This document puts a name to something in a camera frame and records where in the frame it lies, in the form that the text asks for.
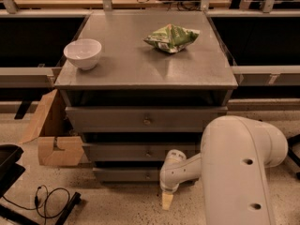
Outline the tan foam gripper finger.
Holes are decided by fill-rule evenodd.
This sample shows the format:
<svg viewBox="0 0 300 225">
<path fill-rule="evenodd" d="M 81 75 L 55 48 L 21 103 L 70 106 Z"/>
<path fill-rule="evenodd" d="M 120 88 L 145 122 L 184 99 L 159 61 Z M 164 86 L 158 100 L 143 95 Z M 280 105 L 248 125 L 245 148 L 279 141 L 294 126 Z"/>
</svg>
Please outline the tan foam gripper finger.
<svg viewBox="0 0 300 225">
<path fill-rule="evenodd" d="M 173 195 L 171 193 L 163 191 L 161 199 L 162 199 L 162 209 L 168 211 L 173 201 Z"/>
</svg>

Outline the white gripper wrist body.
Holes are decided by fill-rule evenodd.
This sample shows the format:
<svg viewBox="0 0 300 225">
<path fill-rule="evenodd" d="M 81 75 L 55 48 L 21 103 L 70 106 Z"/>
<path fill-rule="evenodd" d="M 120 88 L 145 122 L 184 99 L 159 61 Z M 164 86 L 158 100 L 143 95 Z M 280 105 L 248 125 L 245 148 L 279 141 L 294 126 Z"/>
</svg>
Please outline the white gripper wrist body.
<svg viewBox="0 0 300 225">
<path fill-rule="evenodd" d="M 186 155 L 179 150 L 173 149 L 168 152 L 159 174 L 160 188 L 163 192 L 173 194 L 178 189 L 179 166 L 186 159 Z"/>
</svg>

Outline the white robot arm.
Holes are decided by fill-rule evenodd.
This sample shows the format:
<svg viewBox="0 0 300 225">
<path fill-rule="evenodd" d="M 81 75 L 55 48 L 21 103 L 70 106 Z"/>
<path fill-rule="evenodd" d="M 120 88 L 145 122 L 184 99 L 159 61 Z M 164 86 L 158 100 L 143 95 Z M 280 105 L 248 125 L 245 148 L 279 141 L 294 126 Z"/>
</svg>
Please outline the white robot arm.
<svg viewBox="0 0 300 225">
<path fill-rule="evenodd" d="M 277 127 L 235 115 L 210 122 L 201 152 L 168 152 L 160 170 L 162 208 L 183 182 L 201 179 L 207 225 L 276 225 L 265 170 L 285 159 L 288 143 Z"/>
</svg>

